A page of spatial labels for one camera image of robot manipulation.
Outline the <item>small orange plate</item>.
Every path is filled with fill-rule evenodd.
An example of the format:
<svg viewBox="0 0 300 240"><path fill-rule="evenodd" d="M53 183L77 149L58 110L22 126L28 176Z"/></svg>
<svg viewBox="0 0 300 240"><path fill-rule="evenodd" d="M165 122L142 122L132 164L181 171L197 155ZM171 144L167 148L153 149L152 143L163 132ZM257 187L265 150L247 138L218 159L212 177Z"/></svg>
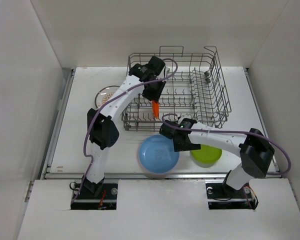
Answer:
<svg viewBox="0 0 300 240"><path fill-rule="evenodd" d="M158 101L153 100L152 101L152 112L155 119L159 119L160 114L160 104Z"/></svg>

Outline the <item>blue plate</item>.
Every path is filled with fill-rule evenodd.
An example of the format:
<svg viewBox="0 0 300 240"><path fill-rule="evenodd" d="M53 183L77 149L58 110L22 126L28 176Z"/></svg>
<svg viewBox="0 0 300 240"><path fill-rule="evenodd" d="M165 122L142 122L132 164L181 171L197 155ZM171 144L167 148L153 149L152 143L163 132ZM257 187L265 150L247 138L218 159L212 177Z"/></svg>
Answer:
<svg viewBox="0 0 300 240"><path fill-rule="evenodd" d="M156 175L166 174L178 163L180 153L174 151L174 144L160 134L146 138L139 147L138 159L141 166Z"/></svg>

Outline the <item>small green plate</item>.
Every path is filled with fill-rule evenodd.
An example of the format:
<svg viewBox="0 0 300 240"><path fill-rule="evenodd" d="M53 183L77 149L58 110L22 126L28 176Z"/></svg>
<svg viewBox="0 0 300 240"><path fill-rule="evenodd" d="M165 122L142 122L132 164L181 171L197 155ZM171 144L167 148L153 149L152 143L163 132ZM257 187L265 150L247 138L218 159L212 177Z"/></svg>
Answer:
<svg viewBox="0 0 300 240"><path fill-rule="evenodd" d="M223 151L219 148L202 144L198 150L191 150L193 162L202 168L210 168L221 158Z"/></svg>

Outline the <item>white plate brown floral pattern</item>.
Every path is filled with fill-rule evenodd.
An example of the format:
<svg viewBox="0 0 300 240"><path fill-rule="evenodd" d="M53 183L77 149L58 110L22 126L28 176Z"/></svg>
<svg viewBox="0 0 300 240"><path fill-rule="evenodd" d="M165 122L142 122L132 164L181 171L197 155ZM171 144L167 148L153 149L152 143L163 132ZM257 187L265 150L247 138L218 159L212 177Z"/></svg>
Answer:
<svg viewBox="0 0 300 240"><path fill-rule="evenodd" d="M105 104L113 94L119 89L117 85L110 85L102 88L94 98L94 105L98 109Z"/></svg>

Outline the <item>pink plate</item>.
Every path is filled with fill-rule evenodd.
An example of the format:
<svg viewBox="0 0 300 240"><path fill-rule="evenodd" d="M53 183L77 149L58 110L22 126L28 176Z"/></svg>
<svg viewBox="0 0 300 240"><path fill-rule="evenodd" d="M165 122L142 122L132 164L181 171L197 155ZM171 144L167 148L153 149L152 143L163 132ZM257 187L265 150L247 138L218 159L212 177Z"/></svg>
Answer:
<svg viewBox="0 0 300 240"><path fill-rule="evenodd" d="M143 169L143 174L146 178L148 178L150 180L164 180L164 179L168 180L168 179L175 178L175 175L170 172L155 173L155 172L151 172L147 169Z"/></svg>

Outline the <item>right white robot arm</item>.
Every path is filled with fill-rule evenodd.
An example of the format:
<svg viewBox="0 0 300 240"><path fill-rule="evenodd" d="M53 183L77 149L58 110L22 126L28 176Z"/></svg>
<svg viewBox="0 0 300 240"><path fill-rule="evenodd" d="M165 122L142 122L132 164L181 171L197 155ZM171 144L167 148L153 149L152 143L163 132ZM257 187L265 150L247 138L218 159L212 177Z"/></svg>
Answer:
<svg viewBox="0 0 300 240"><path fill-rule="evenodd" d="M233 197L252 179L264 179L275 153L270 141L255 128L248 132L220 130L183 118L180 123L164 120L159 133L172 140L175 152L199 150L206 145L239 157L240 164L228 172L221 185L227 197Z"/></svg>

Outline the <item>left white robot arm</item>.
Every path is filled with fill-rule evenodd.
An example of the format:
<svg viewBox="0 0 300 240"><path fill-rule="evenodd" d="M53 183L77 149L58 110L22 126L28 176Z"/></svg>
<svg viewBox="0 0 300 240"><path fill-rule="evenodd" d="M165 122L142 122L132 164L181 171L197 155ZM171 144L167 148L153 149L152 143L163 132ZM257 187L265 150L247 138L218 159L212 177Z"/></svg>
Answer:
<svg viewBox="0 0 300 240"><path fill-rule="evenodd" d="M90 163L78 193L84 191L93 199L101 195L107 150L115 145L120 136L115 122L137 95L141 94L149 101L159 100L166 82L158 77L165 66L164 60L157 56L152 56L144 65L136 63L110 99L96 110L91 108L88 111L83 155L90 158Z"/></svg>

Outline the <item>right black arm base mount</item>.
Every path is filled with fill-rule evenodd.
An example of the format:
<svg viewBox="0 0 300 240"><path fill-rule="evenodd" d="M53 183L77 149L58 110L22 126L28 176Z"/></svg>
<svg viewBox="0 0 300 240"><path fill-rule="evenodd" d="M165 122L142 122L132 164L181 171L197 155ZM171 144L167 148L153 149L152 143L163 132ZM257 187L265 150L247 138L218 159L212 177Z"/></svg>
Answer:
<svg viewBox="0 0 300 240"><path fill-rule="evenodd" d="M206 182L209 210L256 210L259 200L249 183L235 190L225 183Z"/></svg>

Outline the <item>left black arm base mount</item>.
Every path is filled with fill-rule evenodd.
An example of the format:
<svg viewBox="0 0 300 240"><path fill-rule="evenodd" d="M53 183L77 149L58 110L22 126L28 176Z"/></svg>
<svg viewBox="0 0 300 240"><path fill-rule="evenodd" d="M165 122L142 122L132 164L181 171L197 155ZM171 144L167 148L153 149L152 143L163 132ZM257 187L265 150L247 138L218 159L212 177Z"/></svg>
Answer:
<svg viewBox="0 0 300 240"><path fill-rule="evenodd" d="M97 196L94 196L93 193L83 187L76 199L80 183L73 181L69 184L69 187L72 190L71 210L107 211L117 209L118 182L104 183L101 192Z"/></svg>

